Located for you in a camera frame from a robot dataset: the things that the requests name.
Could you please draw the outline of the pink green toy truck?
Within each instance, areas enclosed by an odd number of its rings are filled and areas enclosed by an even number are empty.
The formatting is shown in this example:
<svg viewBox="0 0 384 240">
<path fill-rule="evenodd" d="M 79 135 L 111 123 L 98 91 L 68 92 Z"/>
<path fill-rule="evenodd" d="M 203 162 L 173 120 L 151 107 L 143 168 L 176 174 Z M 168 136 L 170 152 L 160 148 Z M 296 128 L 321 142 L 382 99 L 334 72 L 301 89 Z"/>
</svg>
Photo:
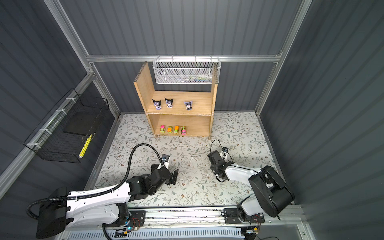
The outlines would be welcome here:
<svg viewBox="0 0 384 240">
<path fill-rule="evenodd" d="M 187 129 L 186 129 L 185 126 L 181 127 L 181 132 L 182 132 L 182 135 L 186 135 L 187 134 Z"/>
</svg>

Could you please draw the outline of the pink green toy car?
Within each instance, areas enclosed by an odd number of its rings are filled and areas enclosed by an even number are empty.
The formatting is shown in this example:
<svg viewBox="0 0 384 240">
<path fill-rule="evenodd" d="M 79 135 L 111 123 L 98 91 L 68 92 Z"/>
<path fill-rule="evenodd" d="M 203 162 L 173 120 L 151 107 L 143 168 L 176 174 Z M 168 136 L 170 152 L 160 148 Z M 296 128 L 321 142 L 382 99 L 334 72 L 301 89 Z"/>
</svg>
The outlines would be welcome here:
<svg viewBox="0 0 384 240">
<path fill-rule="evenodd" d="M 165 131 L 166 131 L 166 127 L 165 127 L 165 125 L 161 125 L 160 133 L 161 133 L 161 134 L 164 134 Z"/>
</svg>

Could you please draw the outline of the black purple figurine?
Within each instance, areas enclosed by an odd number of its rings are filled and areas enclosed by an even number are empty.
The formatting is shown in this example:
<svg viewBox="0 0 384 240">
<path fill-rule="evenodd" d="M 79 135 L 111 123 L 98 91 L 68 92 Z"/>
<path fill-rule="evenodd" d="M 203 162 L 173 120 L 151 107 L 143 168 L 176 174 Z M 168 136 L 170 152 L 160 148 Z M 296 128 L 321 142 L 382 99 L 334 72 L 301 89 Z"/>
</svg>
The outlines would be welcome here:
<svg viewBox="0 0 384 240">
<path fill-rule="evenodd" d="M 189 102 L 184 101 L 184 104 L 185 104 L 187 111 L 192 110 L 193 101 L 189 101 Z"/>
<path fill-rule="evenodd" d="M 165 98 L 165 102 L 166 102 L 166 105 L 167 105 L 167 107 L 168 108 L 170 108 L 170 109 L 172 109 L 173 108 L 173 101 L 174 101 L 174 99 L 167 99 L 167 98 Z"/>
<path fill-rule="evenodd" d="M 162 106 L 161 106 L 161 102 L 162 101 L 156 101 L 156 100 L 152 100 L 153 101 L 153 104 L 154 104 L 154 107 L 156 110 L 161 110 L 162 109 Z"/>
</svg>

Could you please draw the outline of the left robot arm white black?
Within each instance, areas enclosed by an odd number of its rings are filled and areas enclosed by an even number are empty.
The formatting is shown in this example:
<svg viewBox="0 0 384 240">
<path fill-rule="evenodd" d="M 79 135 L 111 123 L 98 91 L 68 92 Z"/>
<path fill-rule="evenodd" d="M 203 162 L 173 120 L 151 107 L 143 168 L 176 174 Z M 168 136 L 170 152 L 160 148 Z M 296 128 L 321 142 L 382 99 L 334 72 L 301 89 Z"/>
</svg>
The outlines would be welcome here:
<svg viewBox="0 0 384 240">
<path fill-rule="evenodd" d="M 145 211 L 130 211 L 127 203 L 153 196 L 163 185 L 174 185 L 179 171 L 170 172 L 168 155 L 159 155 L 158 164 L 150 174 L 130 177 L 133 155 L 129 156 L 126 174 L 114 186 L 89 191 L 69 192 L 66 187 L 56 189 L 48 198 L 30 203 L 26 214 L 38 221 L 37 239 L 58 235 L 66 228 L 98 225 L 110 239 L 107 228 L 121 228 L 129 233 L 144 225 Z"/>
</svg>

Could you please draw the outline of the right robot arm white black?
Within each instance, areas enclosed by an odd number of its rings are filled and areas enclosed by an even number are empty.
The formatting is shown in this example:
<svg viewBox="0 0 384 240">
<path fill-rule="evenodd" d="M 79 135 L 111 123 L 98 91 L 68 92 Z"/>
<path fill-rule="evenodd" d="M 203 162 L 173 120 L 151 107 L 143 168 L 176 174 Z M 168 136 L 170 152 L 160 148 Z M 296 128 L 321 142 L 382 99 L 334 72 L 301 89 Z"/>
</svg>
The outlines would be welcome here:
<svg viewBox="0 0 384 240">
<path fill-rule="evenodd" d="M 253 190 L 254 195 L 245 198 L 237 206 L 237 215 L 241 222 L 266 214 L 272 218 L 278 217 L 292 201 L 295 200 L 293 191 L 288 184 L 271 166 L 261 169 L 251 169 L 226 162 L 225 152 L 214 151 L 208 154 L 210 169 L 219 182 L 240 182 Z"/>
</svg>

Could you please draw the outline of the wooden two-tier shelf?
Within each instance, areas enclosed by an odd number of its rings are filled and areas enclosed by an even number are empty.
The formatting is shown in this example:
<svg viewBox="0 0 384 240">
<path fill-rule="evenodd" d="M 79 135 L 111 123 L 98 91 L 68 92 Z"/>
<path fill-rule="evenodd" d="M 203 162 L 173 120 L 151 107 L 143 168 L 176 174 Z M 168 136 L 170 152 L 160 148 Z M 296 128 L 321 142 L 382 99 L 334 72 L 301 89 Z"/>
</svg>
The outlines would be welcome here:
<svg viewBox="0 0 384 240">
<path fill-rule="evenodd" d="M 149 64 L 145 62 L 137 74 L 134 85 L 142 103 L 147 120 L 154 136 L 176 136 L 168 133 L 167 128 L 179 126 L 181 137 L 210 137 L 214 120 L 218 83 L 213 79 L 210 92 L 156 91 L 150 73 Z M 167 107 L 165 98 L 174 99 L 173 108 Z M 152 100 L 162 101 L 161 110 L 156 110 Z M 187 111 L 184 101 L 193 101 L 192 110 Z M 160 133 L 161 125 L 166 131 Z M 187 134 L 182 135 L 185 126 Z"/>
</svg>

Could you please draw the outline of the yellow green marker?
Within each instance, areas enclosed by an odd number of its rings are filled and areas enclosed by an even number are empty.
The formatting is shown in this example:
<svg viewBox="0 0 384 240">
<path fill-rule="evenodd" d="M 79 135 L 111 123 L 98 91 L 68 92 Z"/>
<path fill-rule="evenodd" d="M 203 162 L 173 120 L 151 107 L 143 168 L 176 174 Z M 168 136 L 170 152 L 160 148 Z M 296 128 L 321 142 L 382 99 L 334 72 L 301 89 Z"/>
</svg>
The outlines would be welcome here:
<svg viewBox="0 0 384 240">
<path fill-rule="evenodd" d="M 87 138 L 87 140 L 85 141 L 84 146 L 83 146 L 83 148 L 81 149 L 81 151 L 79 153 L 79 158 L 80 159 L 84 157 L 84 155 L 85 155 L 85 153 L 86 153 L 86 151 L 87 151 L 87 149 L 88 149 L 88 147 L 90 145 L 90 142 L 92 141 L 92 138 L 93 138 L 93 135 L 90 135 Z"/>
</svg>

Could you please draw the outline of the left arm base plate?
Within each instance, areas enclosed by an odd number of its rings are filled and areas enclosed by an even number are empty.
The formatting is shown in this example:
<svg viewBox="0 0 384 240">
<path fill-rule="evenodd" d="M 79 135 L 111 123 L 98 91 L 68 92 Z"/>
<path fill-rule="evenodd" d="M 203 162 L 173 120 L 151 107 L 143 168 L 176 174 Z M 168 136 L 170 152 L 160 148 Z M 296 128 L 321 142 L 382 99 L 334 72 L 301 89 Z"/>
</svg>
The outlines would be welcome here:
<svg viewBox="0 0 384 240">
<path fill-rule="evenodd" d="M 146 211 L 130 211 L 119 220 L 118 226 L 129 229 L 142 227 L 145 222 L 146 213 Z"/>
</svg>

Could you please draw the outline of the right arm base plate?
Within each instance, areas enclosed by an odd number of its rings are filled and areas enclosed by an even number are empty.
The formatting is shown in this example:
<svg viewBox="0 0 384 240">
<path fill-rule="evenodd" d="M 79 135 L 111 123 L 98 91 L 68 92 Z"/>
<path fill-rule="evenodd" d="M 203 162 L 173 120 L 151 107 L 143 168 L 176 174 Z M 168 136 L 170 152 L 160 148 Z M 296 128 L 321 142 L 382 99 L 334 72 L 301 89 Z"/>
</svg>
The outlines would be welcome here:
<svg viewBox="0 0 384 240">
<path fill-rule="evenodd" d="M 249 216 L 240 208 L 224 208 L 221 216 L 224 217 L 226 224 L 263 224 L 265 222 L 263 213 Z"/>
</svg>

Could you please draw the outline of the aluminium rail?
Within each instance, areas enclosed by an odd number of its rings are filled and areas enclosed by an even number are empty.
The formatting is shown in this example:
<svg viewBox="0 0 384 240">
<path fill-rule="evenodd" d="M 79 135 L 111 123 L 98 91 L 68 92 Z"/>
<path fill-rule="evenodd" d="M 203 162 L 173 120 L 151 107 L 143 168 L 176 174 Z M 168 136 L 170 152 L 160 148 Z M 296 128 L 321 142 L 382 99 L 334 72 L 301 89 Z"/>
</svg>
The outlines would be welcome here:
<svg viewBox="0 0 384 240">
<path fill-rule="evenodd" d="M 129 208 L 130 212 L 145 211 L 143 229 L 154 228 L 199 228 L 199 227 L 248 227 L 237 216 L 227 218 L 227 206 L 198 206 L 177 208 Z M 299 225 L 307 222 L 300 205 L 289 205 L 277 218 L 264 215 L 263 226 Z"/>
</svg>

